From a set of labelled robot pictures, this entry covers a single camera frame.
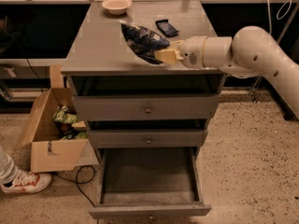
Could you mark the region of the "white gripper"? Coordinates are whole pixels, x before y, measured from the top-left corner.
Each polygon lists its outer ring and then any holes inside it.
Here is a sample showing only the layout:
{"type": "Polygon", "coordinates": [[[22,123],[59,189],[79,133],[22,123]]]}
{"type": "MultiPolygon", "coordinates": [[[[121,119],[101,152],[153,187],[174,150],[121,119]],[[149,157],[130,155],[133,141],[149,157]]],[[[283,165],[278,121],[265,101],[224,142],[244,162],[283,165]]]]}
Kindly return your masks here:
{"type": "Polygon", "coordinates": [[[182,62],[188,68],[201,69],[203,65],[203,52],[206,36],[193,36],[185,40],[171,41],[171,47],[178,49],[160,49],[154,51],[154,57],[168,64],[182,62]]]}

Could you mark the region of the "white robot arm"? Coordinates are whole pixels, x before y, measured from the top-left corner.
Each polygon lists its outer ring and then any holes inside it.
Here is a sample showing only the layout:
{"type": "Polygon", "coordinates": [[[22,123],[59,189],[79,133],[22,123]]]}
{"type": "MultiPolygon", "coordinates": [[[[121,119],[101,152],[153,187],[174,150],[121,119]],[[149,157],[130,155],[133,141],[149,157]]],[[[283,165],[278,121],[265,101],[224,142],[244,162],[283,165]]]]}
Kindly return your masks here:
{"type": "Polygon", "coordinates": [[[299,64],[264,29],[247,26],[235,36],[193,36],[174,41],[154,57],[188,68],[215,68],[234,77],[264,77],[299,118],[299,64]]]}

